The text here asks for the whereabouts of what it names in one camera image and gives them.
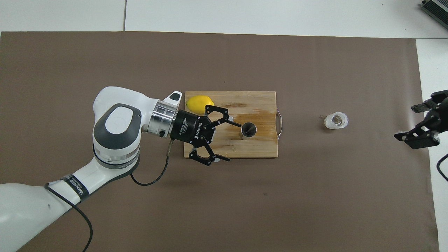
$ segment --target stainless steel cup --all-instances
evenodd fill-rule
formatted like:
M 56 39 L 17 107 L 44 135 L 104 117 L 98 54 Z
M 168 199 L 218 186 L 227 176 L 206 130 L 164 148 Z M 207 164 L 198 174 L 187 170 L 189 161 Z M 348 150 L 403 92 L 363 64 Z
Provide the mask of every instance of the stainless steel cup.
M 240 138 L 248 140 L 257 133 L 257 126 L 251 122 L 246 122 L 241 126 Z

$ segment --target black wire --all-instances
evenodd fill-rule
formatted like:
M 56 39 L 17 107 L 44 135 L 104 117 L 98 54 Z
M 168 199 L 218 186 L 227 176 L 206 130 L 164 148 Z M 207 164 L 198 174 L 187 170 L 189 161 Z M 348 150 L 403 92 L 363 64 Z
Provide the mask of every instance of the black wire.
M 144 184 L 144 183 L 140 183 L 139 181 L 137 181 L 137 180 L 135 179 L 134 175 L 131 173 L 131 178 L 132 178 L 132 180 L 134 180 L 134 182 L 135 182 L 136 184 L 138 184 L 139 186 L 143 186 L 143 187 L 145 187 L 145 186 L 150 186 L 150 185 L 154 184 L 155 182 L 157 182 L 157 181 L 164 175 L 165 171 L 167 170 L 168 159 L 169 159 L 169 153 L 171 152 L 171 146 L 172 146 L 172 143 L 173 143 L 173 142 L 174 142 L 174 139 L 171 139 L 171 141 L 170 141 L 169 144 L 168 144 L 167 160 L 166 160 L 166 162 L 165 162 L 165 167 L 164 167 L 162 173 L 161 173 L 156 179 L 154 179 L 154 181 L 149 182 L 149 183 L 146 183 L 146 184 Z
M 92 241 L 92 237 L 93 237 L 93 227 L 92 227 L 92 223 L 90 222 L 89 218 L 87 217 L 87 215 L 85 215 L 85 213 L 83 213 L 81 211 L 81 209 L 79 209 L 75 204 L 73 204 L 72 202 L 70 202 L 68 199 L 64 198 L 63 196 L 61 196 L 59 193 L 55 192 L 53 189 L 51 189 L 49 187 L 49 183 L 47 183 L 44 187 L 45 189 L 49 190 L 51 193 L 53 193 L 54 195 L 56 195 L 58 198 L 60 198 L 61 200 L 63 200 L 65 203 L 69 204 L 73 209 L 75 209 L 79 214 L 81 214 L 81 216 L 84 218 L 84 220 L 87 222 L 87 224 L 89 225 L 89 230 L 90 230 L 90 236 L 89 236 L 89 241 L 87 242 L 86 246 L 84 247 L 84 250 L 82 252 L 85 252 L 87 250 L 87 248 L 90 245 L 90 242 Z
M 443 162 L 443 161 L 445 161 L 445 159 L 447 159 L 448 158 L 448 154 L 446 154 L 445 156 L 443 156 L 440 160 L 439 160 L 439 162 L 437 162 L 437 164 L 436 164 L 436 167 L 437 167 L 437 171 L 440 173 L 440 175 L 442 175 L 442 177 L 446 180 L 446 181 L 448 181 L 448 178 L 447 178 L 447 176 L 445 176 L 445 174 L 442 172 L 442 170 L 440 169 L 440 164 Z
M 162 173 L 154 180 L 154 181 L 152 181 L 152 182 L 149 182 L 149 183 L 146 183 L 146 184 L 143 184 L 143 183 L 140 183 L 139 181 L 137 181 L 135 178 L 134 178 L 134 175 L 132 175 L 132 173 L 131 173 L 131 178 L 132 178 L 132 180 L 134 180 L 134 182 L 136 183 L 136 184 L 138 184 L 139 186 L 150 186 L 150 185 L 152 185 L 152 184 L 154 184 L 155 182 L 157 182 L 162 176 L 163 176 L 163 174 L 165 173 L 165 171 L 167 170 L 167 166 L 168 166 L 168 156 L 167 156 L 167 161 L 165 162 L 165 167 L 164 167 L 164 170 L 162 171 Z

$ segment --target lemon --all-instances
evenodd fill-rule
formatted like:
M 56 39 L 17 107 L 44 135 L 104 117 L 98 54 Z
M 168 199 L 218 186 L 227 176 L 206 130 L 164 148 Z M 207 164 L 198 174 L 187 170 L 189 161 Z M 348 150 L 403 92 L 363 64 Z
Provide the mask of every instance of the lemon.
M 187 101 L 187 107 L 195 114 L 203 115 L 207 105 L 215 105 L 208 96 L 193 96 Z

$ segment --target white floor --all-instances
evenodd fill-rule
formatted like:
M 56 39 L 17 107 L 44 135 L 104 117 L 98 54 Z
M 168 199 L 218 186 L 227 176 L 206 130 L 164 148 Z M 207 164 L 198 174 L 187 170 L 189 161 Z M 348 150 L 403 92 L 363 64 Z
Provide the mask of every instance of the white floor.
M 448 89 L 448 30 L 423 13 L 419 4 L 420 0 L 0 0 L 0 31 L 416 38 L 424 100 Z M 448 182 L 435 169 L 448 152 L 448 133 L 440 138 L 442 143 L 429 151 L 439 246 L 448 252 Z M 448 171 L 448 161 L 442 169 Z

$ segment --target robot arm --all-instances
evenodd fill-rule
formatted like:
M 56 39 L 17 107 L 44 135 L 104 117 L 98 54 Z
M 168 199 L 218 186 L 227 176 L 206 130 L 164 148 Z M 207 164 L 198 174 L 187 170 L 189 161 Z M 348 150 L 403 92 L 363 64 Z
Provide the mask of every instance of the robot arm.
M 0 251 L 18 250 L 70 210 L 69 202 L 77 205 L 107 183 L 132 174 L 139 163 L 142 131 L 164 138 L 170 136 L 172 141 L 194 141 L 192 153 L 205 146 L 211 153 L 207 159 L 197 154 L 191 156 L 203 164 L 220 159 L 229 161 L 214 154 L 209 146 L 216 126 L 207 117 L 211 110 L 205 116 L 178 111 L 181 96 L 175 91 L 161 101 L 125 88 L 104 88 L 93 105 L 94 157 L 87 165 L 46 187 L 0 185 Z M 241 126 L 233 122 L 226 109 L 215 109 L 225 110 L 222 122 Z
M 423 121 L 408 132 L 396 133 L 398 141 L 404 141 L 412 149 L 437 146 L 437 135 L 448 130 L 448 90 L 431 94 L 431 98 L 411 107 L 415 113 L 428 111 Z

